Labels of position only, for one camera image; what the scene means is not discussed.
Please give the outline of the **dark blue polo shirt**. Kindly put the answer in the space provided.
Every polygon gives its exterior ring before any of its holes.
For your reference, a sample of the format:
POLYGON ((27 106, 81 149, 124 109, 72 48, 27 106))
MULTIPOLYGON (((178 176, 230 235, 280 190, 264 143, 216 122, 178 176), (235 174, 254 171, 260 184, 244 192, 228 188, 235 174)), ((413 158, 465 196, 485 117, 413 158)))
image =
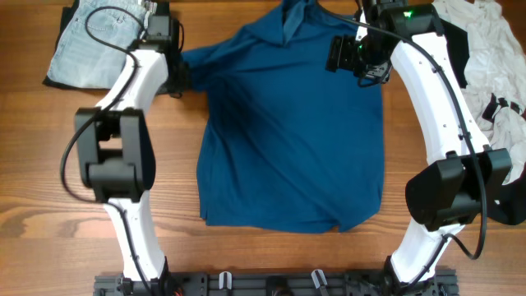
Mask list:
POLYGON ((284 1, 219 44, 183 57, 208 99, 196 166, 209 226, 349 230, 381 208, 381 88, 325 65, 356 27, 313 1, 284 1))

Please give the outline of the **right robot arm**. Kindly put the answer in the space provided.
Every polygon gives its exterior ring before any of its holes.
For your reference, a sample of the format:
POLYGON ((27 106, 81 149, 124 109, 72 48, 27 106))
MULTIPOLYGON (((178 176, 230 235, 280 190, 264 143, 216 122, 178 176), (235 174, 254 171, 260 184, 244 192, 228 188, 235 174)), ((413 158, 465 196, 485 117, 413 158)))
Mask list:
POLYGON ((405 188, 412 217, 402 243, 385 262, 385 294, 425 289, 438 261, 459 232, 479 220, 478 259, 486 242, 488 207, 511 169, 507 150, 491 148, 475 123, 456 80, 445 29, 431 4, 361 1, 349 23, 354 37, 332 41, 328 68, 351 71, 360 86, 401 77, 422 130, 427 167, 405 188))

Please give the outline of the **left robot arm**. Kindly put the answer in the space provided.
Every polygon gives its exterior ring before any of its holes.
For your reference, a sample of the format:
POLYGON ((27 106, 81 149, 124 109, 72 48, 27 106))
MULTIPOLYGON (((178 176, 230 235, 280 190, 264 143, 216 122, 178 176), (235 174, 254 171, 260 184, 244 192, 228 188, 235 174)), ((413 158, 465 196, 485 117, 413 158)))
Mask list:
POLYGON ((150 210, 156 161, 145 115, 161 88, 171 95, 188 86, 182 60, 182 24, 170 14, 152 15, 125 48, 124 67, 110 91, 74 120, 81 181, 108 213, 122 253, 123 272, 113 287, 99 277, 95 292, 171 295, 169 274, 150 210))

